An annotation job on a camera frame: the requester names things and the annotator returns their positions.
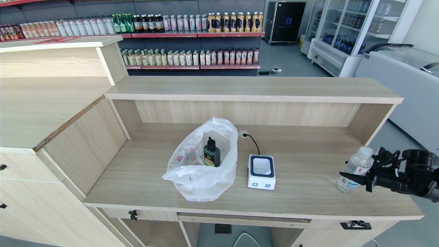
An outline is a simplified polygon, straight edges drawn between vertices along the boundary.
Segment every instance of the water bottle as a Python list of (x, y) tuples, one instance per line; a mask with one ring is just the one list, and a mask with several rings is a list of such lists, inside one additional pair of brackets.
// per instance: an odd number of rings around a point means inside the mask
[[(357, 153), (351, 156), (345, 172), (364, 176), (374, 163), (372, 154), (374, 154), (374, 150), (369, 147), (359, 148)], [(352, 193), (358, 185), (358, 183), (343, 176), (337, 182), (337, 187), (346, 194)]]

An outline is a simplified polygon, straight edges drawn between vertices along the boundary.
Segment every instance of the power cord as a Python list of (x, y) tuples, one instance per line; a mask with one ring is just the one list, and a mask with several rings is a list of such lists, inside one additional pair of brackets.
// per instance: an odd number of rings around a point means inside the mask
[(233, 247), (236, 247), (236, 244), (238, 243), (238, 241), (241, 239), (241, 237), (242, 236), (244, 236), (244, 235), (247, 235), (247, 236), (249, 236), (255, 243), (256, 243), (256, 245), (258, 246), (258, 247), (260, 247), (259, 246), (259, 244), (258, 244), (258, 242), (256, 241), (256, 239), (254, 239), (250, 234), (248, 234), (248, 233), (246, 233), (246, 232), (243, 232), (241, 235), (239, 235), (239, 237), (238, 237), (238, 239), (236, 240), (236, 242), (235, 242), (235, 244), (233, 245)]
[(256, 148), (258, 149), (258, 155), (261, 155), (261, 153), (259, 152), (258, 144), (255, 142), (255, 140), (253, 139), (253, 137), (252, 137), (251, 135), (249, 135), (249, 134), (246, 134), (246, 133), (242, 134), (242, 136), (244, 136), (244, 137), (248, 137), (248, 136), (249, 136), (249, 137), (253, 140), (253, 142), (255, 143)]

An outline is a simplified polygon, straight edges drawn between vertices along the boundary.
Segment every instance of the glass door refrigerator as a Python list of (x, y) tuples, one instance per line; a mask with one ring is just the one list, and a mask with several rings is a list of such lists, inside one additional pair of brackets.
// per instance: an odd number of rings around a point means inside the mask
[(354, 77), (369, 47), (403, 41), (421, 3), (422, 0), (328, 0), (307, 57), (333, 76)]

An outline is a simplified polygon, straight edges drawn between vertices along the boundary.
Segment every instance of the refrigerator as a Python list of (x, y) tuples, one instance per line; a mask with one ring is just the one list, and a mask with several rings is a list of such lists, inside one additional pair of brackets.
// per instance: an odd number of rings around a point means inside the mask
[(368, 48), (403, 42), (422, 0), (327, 0), (321, 14), (319, 2), (317, 31), (310, 22), (305, 33), (314, 36), (307, 57), (332, 76), (353, 77)]
[(439, 155), (439, 56), (410, 44), (369, 48), (356, 77), (371, 77), (404, 97), (389, 119)]

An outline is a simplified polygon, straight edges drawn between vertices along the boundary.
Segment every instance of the red sign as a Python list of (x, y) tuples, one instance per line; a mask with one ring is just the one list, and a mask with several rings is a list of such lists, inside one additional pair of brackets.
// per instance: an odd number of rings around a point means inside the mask
[(80, 37), (66, 37), (66, 38), (55, 38), (50, 40), (43, 40), (34, 44), (51, 44), (51, 43), (64, 43), (67, 41), (79, 39)]

